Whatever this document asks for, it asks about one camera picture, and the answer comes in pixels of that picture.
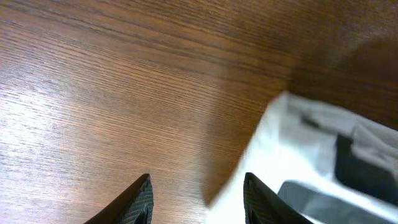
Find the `dark wood stain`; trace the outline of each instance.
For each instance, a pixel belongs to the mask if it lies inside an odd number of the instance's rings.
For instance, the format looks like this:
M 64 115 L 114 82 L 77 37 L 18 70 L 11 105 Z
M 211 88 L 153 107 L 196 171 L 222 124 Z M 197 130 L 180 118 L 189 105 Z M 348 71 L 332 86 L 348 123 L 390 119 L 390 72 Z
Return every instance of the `dark wood stain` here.
M 1 222 L 83 223 L 150 173 L 154 223 L 202 223 L 285 89 L 398 128 L 397 7 L 1 1 Z

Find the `black object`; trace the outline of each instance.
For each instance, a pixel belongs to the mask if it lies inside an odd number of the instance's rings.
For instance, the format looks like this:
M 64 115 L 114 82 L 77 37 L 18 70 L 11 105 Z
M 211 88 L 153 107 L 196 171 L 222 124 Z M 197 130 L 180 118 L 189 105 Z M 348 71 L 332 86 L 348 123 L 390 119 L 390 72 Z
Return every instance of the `black object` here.
M 86 224 L 150 224 L 153 209 L 150 175 L 144 174 Z
M 246 173 L 244 178 L 243 198 L 246 224 L 311 223 L 252 173 Z
M 385 169 L 355 157 L 352 144 L 352 139 L 337 136 L 336 178 L 347 187 L 398 205 L 398 188 L 394 176 Z
M 278 196 L 297 212 L 327 224 L 392 224 L 362 208 L 292 181 L 282 184 Z

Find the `brown wood grain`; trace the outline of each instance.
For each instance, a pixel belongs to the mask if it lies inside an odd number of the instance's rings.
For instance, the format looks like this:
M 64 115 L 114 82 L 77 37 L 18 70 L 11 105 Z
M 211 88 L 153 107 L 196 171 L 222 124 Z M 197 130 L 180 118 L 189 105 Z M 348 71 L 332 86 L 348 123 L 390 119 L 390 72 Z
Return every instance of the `brown wood grain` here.
M 397 9 L 2 0 L 0 223 L 83 223 L 143 173 L 154 223 L 202 223 L 286 88 L 398 128 Z

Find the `crumpled white object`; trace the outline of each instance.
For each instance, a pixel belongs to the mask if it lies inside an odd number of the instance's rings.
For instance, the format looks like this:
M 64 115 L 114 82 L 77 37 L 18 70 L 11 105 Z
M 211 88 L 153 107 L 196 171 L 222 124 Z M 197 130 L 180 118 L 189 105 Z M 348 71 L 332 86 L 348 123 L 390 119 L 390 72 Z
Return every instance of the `crumpled white object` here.
M 303 117 L 332 131 L 309 127 L 303 124 Z M 397 131 L 343 108 L 284 92 L 266 109 L 234 174 L 212 201 L 206 223 L 245 223 L 243 182 L 247 172 L 252 172 L 275 193 L 285 180 L 297 180 L 312 190 L 398 223 L 396 206 L 336 180 L 333 131 L 361 143 L 352 148 L 355 156 L 398 176 Z

